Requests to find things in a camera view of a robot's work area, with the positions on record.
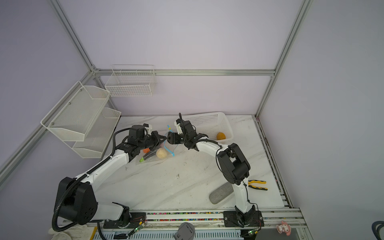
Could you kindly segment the cream toy potato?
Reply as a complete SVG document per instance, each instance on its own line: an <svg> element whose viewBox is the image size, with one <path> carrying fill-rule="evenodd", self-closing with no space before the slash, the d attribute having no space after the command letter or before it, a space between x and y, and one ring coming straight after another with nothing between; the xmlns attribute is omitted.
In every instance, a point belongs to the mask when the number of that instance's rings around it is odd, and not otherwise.
<svg viewBox="0 0 384 240"><path fill-rule="evenodd" d="M156 156L157 156L159 159L165 159L165 158L168 156L168 151L165 150L164 148L159 148L159 149L156 151Z"/></svg>

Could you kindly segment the clear zip bag blue zipper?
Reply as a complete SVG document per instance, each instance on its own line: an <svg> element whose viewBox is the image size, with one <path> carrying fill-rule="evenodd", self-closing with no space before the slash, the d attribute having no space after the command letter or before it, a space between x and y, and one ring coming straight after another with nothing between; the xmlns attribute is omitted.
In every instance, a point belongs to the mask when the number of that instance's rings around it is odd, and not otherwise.
<svg viewBox="0 0 384 240"><path fill-rule="evenodd" d="M136 165L143 165L146 163L152 163L156 161L162 161L170 159L176 155L176 148L179 145L171 145L168 142L168 136L173 133L171 129L161 129L155 134L152 125L146 127L145 124L146 140L155 141L153 147L147 147L140 150L139 155L133 160Z"/></svg>

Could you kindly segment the yellow-brown toy potato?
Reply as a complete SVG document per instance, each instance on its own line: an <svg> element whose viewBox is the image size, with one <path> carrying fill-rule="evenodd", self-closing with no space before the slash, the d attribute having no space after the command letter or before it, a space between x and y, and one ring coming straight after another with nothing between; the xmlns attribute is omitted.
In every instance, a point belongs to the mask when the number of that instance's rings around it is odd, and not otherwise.
<svg viewBox="0 0 384 240"><path fill-rule="evenodd" d="M217 133L216 138L217 138L218 141L221 141L221 140L225 140L227 137L226 137L226 135L224 133L219 132L219 133Z"/></svg>

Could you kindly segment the dark purple toy eggplant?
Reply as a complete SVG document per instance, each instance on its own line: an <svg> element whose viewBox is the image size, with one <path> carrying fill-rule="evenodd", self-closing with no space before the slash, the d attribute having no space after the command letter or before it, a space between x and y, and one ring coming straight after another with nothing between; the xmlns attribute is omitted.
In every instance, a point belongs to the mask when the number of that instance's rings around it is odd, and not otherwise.
<svg viewBox="0 0 384 240"><path fill-rule="evenodd" d="M143 155L143 157L140 159L140 163L143 163L144 161L152 158L152 157L155 157L156 156L156 153L153 153L153 152L149 152L149 153L146 153L145 155Z"/></svg>

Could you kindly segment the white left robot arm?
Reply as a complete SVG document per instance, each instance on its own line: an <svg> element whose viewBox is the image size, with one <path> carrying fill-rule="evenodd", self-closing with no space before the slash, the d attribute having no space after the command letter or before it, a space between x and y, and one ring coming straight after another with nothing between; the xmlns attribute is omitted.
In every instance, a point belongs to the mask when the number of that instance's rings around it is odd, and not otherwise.
<svg viewBox="0 0 384 240"><path fill-rule="evenodd" d="M116 202L102 203L95 192L119 168L130 163L142 150L155 150L166 136L148 124L133 125L112 135L112 152L98 164L75 178L59 183L52 217L52 229L63 232L89 222L114 221L119 227L131 222L130 208Z"/></svg>

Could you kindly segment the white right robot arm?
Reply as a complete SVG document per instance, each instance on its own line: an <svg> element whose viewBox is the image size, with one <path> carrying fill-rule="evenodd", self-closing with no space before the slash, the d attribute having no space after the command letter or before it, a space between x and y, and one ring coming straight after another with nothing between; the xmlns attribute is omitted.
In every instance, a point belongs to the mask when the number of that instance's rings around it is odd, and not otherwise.
<svg viewBox="0 0 384 240"><path fill-rule="evenodd" d="M222 145L211 140L206 134L197 133L190 121L185 121L182 115L175 121L177 132L170 132L167 137L172 145L183 144L188 150L206 153L214 157L219 171L235 194L235 222L244 228L253 223L260 223L260 212L256 204L251 203L248 193L248 177L251 165L237 144Z"/></svg>

